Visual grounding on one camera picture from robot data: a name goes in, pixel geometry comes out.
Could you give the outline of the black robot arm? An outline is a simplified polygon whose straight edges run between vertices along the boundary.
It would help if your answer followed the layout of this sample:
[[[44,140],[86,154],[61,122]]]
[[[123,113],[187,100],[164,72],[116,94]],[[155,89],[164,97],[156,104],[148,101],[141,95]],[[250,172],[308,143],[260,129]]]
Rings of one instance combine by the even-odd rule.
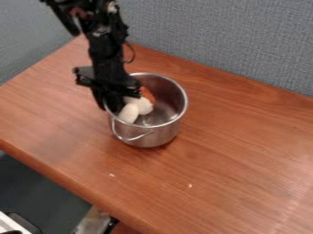
[[[123,45],[127,43],[128,26],[120,17],[116,0],[38,0],[50,9],[68,33],[84,35],[88,41],[90,66],[74,67],[76,84],[90,89],[97,107],[117,111],[123,97],[140,97],[141,84],[124,65]]]

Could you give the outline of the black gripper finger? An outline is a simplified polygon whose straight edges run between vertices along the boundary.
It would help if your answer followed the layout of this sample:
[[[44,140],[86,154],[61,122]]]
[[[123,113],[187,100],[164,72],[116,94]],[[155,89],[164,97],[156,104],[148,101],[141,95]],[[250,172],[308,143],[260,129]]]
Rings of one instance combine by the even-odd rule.
[[[92,97],[100,110],[105,110],[106,92],[98,88],[92,88]]]
[[[123,97],[125,93],[121,91],[110,90],[106,93],[106,107],[112,112],[116,112],[124,105]]]

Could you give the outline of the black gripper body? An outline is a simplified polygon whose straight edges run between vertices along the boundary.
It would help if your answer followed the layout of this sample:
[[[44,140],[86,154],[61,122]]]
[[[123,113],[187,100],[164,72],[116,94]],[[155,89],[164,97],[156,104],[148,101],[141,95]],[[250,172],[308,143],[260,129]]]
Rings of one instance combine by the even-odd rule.
[[[89,67],[74,67],[76,84],[119,95],[139,95],[140,82],[125,72],[123,48],[109,34],[86,35]]]

